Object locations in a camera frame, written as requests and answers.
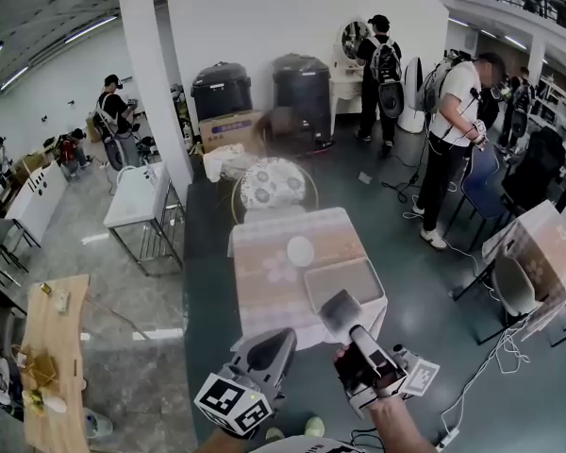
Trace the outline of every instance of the power strip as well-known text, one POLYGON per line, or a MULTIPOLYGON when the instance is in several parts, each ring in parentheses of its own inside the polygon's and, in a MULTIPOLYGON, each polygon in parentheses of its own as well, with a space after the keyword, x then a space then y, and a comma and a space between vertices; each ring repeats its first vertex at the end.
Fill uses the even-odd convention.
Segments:
POLYGON ((449 434, 442 438, 436 445, 436 451, 443 451, 453 440, 455 440, 458 434, 459 430, 457 428, 451 428, 449 434))

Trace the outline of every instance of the black trash bin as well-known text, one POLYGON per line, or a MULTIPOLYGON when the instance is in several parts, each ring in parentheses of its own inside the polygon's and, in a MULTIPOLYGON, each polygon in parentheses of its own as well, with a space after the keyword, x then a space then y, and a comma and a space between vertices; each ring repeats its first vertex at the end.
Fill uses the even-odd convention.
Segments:
POLYGON ((197 119, 211 119, 251 110, 251 80, 240 64, 219 62, 199 73, 192 83, 197 119))
POLYGON ((292 108, 317 147, 331 144, 329 68, 315 57, 288 54, 275 60, 275 106, 292 108))

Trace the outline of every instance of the concrete floor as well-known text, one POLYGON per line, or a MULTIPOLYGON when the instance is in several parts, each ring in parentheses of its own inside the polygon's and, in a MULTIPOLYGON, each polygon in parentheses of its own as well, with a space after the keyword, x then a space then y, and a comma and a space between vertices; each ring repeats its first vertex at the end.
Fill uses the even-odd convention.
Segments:
MULTIPOLYGON (((102 149, 87 146, 100 157, 102 149)), ((115 174, 110 172, 113 180, 115 174)), ((42 240, 42 248, 19 245, 17 255, 29 273, 1 266, 21 282, 6 293, 26 309, 34 282, 89 274, 88 294, 143 331, 169 330, 170 339, 139 341, 134 330, 101 308, 86 303, 82 312, 82 359, 88 388, 84 406, 114 424, 114 432, 91 442, 96 451, 122 453, 190 452, 195 448, 182 335, 188 319, 182 302, 182 274, 172 263, 152 262, 155 270, 175 271, 145 277, 112 238, 103 220, 111 201, 105 171, 96 161, 69 183, 42 240)), ((182 237, 183 224, 177 229, 182 237)), ((126 236, 135 240, 135 230, 126 236)), ((182 254, 182 242, 177 243, 182 254)), ((23 424, 0 411, 0 453, 28 453, 23 424)))
MULTIPOLYGON (((455 401, 494 346, 493 342, 478 346, 474 336, 484 338, 497 330, 501 310, 483 291, 466 294, 458 303, 450 298, 452 289, 473 278, 473 262, 452 250, 435 251, 419 237, 419 220, 402 217, 410 204, 399 203, 396 193, 382 188, 380 181, 407 182, 413 170, 399 159, 378 160, 378 142, 356 143, 352 133, 357 125, 354 120, 340 120, 336 146, 314 157, 321 208, 348 211, 386 290, 390 303, 379 343, 385 347, 404 344, 441 365, 426 396, 408 402, 422 433, 435 442, 443 431, 441 412, 455 401), (364 184, 358 180, 360 172, 374 179, 364 184)), ((414 164, 423 139, 397 131, 392 153, 414 164)), ((494 133, 491 140, 496 141, 494 133)), ((185 344, 191 396, 208 372, 217 372, 230 359, 228 349, 241 333, 232 259, 226 257, 230 212, 226 200, 221 205, 223 198, 225 192, 211 185, 197 183, 190 188, 185 237, 185 304, 190 323, 185 344)), ((460 192, 448 194, 442 227, 459 199, 460 192)), ((476 219, 470 222, 470 212, 464 207, 447 237, 455 247, 467 248, 479 225, 476 219)), ((552 349, 549 335, 550 331, 544 331, 519 344, 531 363, 523 364, 518 374, 504 376, 495 361, 490 364, 467 395, 460 434, 449 446, 450 453, 566 452, 566 343, 552 349)), ((347 440, 353 428, 369 426, 357 419, 344 400, 331 365, 335 350, 335 345, 320 344, 296 354, 283 383, 288 401, 270 424, 288 435, 298 434, 316 413, 325 421, 326 435, 340 440, 347 440)), ((506 355, 502 362, 510 369, 514 359, 506 355)), ((197 409, 192 413, 201 441, 212 424, 197 409)), ((450 425, 456 419, 447 416, 450 425)))

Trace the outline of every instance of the white pillar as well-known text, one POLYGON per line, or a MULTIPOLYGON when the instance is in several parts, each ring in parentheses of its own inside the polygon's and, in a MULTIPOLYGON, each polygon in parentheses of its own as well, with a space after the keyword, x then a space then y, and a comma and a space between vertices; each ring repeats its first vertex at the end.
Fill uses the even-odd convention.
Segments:
POLYGON ((192 181, 192 168, 170 95, 155 6, 153 0, 120 0, 120 8, 125 42, 142 105, 159 154, 184 205, 187 187, 192 181))
POLYGON ((539 84, 541 70, 545 59, 545 40, 539 35, 532 36, 530 46, 530 58, 528 59, 528 72, 530 73, 530 83, 533 86, 539 84))

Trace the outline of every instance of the trash can lid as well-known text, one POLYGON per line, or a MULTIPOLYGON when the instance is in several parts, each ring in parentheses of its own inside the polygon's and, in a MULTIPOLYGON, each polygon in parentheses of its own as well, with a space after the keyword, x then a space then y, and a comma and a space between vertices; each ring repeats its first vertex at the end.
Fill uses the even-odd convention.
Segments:
POLYGON ((296 73, 329 73, 329 67, 313 56, 301 56, 299 54, 288 54, 279 57, 273 62, 274 75, 283 72, 296 73))
POLYGON ((218 62, 201 71, 195 78, 193 87, 220 84, 231 80, 241 80, 247 78, 245 67, 236 63, 218 62))

